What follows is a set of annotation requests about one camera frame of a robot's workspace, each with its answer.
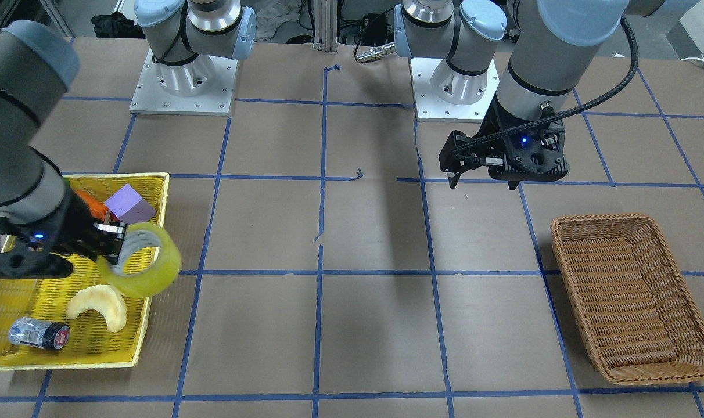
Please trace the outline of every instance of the small bottle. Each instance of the small bottle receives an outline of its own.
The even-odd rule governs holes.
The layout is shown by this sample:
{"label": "small bottle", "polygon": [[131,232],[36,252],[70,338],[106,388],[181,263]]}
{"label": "small bottle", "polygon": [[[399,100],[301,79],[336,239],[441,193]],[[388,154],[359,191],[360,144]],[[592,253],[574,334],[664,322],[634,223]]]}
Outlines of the small bottle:
{"label": "small bottle", "polygon": [[57,351],[66,345],[70,332],[65,323],[25,316],[14,321],[9,330],[9,342]]}

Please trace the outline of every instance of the banana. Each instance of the banana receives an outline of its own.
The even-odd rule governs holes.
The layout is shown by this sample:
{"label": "banana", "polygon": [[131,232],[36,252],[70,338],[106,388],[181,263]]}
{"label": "banana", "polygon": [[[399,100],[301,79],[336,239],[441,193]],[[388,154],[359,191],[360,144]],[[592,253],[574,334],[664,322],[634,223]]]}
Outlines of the banana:
{"label": "banana", "polygon": [[119,291],[107,284],[81,289],[76,293],[66,306],[66,317],[76,319],[78,314],[89,309],[99,311],[105,321],[107,330],[117,333],[124,328],[127,322],[127,310],[124,299]]}

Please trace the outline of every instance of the purple cube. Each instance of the purple cube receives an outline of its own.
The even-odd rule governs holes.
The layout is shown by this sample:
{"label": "purple cube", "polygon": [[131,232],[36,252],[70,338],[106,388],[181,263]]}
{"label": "purple cube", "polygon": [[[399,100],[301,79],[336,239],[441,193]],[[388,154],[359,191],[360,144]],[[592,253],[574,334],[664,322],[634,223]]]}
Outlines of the purple cube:
{"label": "purple cube", "polygon": [[148,222],[156,215],[156,209],[153,209],[153,206],[150,206],[131,185],[124,185],[107,199],[105,206],[119,220],[128,224]]}

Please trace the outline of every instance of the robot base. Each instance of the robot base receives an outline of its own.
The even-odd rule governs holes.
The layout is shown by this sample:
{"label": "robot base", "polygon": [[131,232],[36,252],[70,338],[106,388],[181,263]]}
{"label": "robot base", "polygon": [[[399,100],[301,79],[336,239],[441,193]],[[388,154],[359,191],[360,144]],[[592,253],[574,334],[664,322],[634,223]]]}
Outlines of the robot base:
{"label": "robot base", "polygon": [[145,56],[140,79],[132,94],[131,113],[146,114],[205,114],[230,116],[233,109],[238,61],[211,56],[217,79],[206,93],[192,97],[172,95],[159,85],[152,53]]}
{"label": "robot base", "polygon": [[435,92],[430,80],[432,74],[442,59],[438,58],[412,58],[411,85],[414,88],[416,103],[416,119],[431,122],[481,122],[487,114],[489,104],[499,85],[499,76],[494,65],[494,60],[487,70],[487,88],[480,96],[479,101],[470,105],[456,105],[440,99]]}

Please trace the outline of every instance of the roll of tape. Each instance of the roll of tape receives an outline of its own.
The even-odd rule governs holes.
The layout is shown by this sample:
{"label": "roll of tape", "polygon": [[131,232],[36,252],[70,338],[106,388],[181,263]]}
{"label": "roll of tape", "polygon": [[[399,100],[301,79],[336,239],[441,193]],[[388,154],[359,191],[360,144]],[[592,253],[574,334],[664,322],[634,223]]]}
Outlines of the roll of tape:
{"label": "roll of tape", "polygon": [[[126,275],[127,259],[148,247],[159,248],[155,261],[145,270]],[[107,283],[125,296],[141,298],[163,291],[177,278],[182,268],[182,256],[164,228],[150,223],[134,223],[127,225],[118,264],[111,265],[100,256],[96,265]]]}

